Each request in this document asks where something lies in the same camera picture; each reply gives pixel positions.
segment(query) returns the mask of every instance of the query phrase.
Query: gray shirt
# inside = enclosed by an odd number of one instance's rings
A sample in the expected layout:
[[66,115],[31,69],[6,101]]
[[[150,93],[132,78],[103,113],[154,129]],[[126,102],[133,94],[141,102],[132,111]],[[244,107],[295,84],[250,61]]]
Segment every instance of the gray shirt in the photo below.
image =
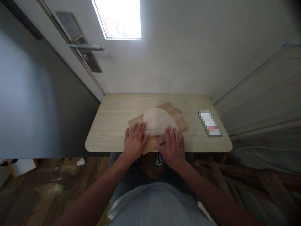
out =
[[190,195],[162,182],[123,194],[108,217],[111,225],[212,225]]

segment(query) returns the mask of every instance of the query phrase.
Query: jeans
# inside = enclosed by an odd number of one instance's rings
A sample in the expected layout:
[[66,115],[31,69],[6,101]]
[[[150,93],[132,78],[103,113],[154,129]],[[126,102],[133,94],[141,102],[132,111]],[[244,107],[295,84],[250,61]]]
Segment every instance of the jeans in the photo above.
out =
[[[109,163],[110,166],[113,165],[113,163],[118,159],[120,154],[121,152],[111,152]],[[195,169],[191,153],[185,153],[185,157],[187,162],[189,162],[190,165]],[[194,193],[194,191],[183,180],[183,178],[176,171],[171,169],[168,165],[165,166],[161,176],[155,180],[146,175],[141,169],[141,167],[138,165],[137,161],[135,161],[119,181],[114,191],[114,194],[110,200],[110,205],[112,206],[113,203],[124,193],[127,193],[128,191],[141,185],[150,184],[154,182],[168,183],[174,186],[182,193],[189,194],[195,200],[195,202],[197,202],[197,195]]]

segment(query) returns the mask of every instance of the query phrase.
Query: table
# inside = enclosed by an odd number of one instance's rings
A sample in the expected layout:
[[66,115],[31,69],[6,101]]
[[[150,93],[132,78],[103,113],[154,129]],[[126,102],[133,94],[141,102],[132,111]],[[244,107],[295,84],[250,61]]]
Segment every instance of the table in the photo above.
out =
[[[108,94],[103,98],[88,134],[85,147],[90,152],[122,152],[128,121],[151,107],[170,102],[184,115],[189,127],[182,133],[186,152],[229,152],[230,138],[210,99],[190,94]],[[222,131],[222,137],[208,137],[198,111],[209,110]]]

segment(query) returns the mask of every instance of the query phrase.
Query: bread dough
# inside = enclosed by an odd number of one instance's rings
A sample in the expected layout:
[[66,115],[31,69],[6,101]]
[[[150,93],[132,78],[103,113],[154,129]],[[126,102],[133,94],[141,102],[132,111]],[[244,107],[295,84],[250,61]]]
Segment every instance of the bread dough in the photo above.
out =
[[170,126],[172,129],[178,126],[167,111],[161,108],[150,108],[143,115],[143,122],[146,122],[144,134],[150,133],[150,136],[165,135],[165,128]]

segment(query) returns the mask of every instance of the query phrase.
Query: cutting board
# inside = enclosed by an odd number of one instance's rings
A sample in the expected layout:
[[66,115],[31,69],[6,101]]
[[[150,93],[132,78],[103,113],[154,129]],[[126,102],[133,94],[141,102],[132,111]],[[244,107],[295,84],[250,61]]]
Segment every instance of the cutting board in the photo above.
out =
[[[175,123],[178,126],[178,131],[181,132],[184,129],[186,129],[188,127],[187,122],[185,122],[185,120],[182,117],[182,114],[179,112],[179,110],[175,109],[171,103],[167,102],[161,106],[159,106],[158,108],[161,108],[165,111],[167,111],[167,113],[172,117],[172,119],[175,121]],[[130,128],[135,125],[135,123],[141,123],[143,120],[143,115],[140,115],[130,121],[128,121]],[[145,155],[146,153],[150,152],[152,149],[154,149],[156,147],[156,144],[162,144],[165,142],[165,137],[163,136],[153,136],[150,137],[146,147],[143,151],[143,154]]]

